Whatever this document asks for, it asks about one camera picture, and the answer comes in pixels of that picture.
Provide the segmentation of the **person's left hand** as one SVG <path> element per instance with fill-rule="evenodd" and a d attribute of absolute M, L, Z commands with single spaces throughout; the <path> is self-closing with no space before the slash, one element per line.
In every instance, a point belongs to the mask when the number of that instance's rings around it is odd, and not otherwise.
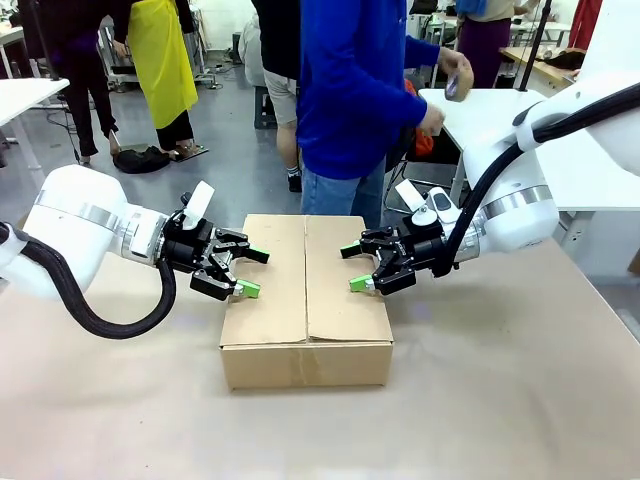
<path fill-rule="evenodd" d="M 438 65 L 447 75 L 449 81 L 471 87 L 474 73 L 470 61 L 458 51 L 442 47 L 439 52 Z"/>

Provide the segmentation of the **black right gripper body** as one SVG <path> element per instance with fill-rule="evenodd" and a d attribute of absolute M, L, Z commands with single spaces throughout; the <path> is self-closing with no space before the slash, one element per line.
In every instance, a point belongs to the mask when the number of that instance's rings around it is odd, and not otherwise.
<path fill-rule="evenodd" d="M 412 218 L 403 218 L 397 226 L 404 253 L 402 271 L 429 269 L 433 275 L 446 274 L 446 241 L 441 222 L 416 225 Z"/>

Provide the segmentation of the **person's right hand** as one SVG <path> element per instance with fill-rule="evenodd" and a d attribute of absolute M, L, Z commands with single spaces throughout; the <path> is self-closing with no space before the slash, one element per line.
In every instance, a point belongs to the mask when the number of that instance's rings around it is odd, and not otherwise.
<path fill-rule="evenodd" d="M 440 134 L 445 120 L 444 112 L 435 104 L 428 103 L 426 113 L 418 128 L 427 136 L 436 137 Z"/>

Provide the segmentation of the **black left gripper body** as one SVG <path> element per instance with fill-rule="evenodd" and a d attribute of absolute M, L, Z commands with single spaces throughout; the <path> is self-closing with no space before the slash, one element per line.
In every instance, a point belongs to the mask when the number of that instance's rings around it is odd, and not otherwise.
<path fill-rule="evenodd" d="M 160 248 L 160 272 L 169 270 L 183 273 L 204 271 L 213 274 L 216 265 L 210 260 L 210 242 L 214 225 L 206 219 L 200 219 L 196 226 L 187 230 L 186 214 L 174 212 L 162 229 L 163 243 Z"/>

